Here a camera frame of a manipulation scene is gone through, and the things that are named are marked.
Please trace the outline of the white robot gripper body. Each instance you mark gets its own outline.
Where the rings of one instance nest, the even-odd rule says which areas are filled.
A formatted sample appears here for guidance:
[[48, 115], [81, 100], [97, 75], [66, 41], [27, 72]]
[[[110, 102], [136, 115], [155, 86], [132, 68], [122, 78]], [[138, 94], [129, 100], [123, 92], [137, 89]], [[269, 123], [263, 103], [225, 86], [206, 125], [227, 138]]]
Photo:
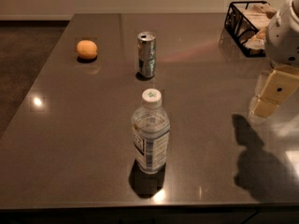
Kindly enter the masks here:
[[269, 22], [265, 54], [275, 63], [299, 66], [299, 0], [286, 0]]

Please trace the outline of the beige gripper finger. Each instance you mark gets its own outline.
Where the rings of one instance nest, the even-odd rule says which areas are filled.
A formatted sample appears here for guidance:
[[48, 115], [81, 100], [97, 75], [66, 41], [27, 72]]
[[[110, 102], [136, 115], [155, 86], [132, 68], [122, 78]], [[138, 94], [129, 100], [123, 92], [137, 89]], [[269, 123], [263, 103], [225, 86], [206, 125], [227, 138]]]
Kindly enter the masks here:
[[271, 71], [263, 90], [250, 102], [250, 113], [268, 118], [299, 88], [299, 68], [280, 66]]
[[271, 74], [270, 71], [262, 71], [261, 74], [259, 75], [255, 87], [255, 93], [260, 94], [263, 90], [263, 87], [266, 83], [266, 80], [268, 79], [269, 75]]

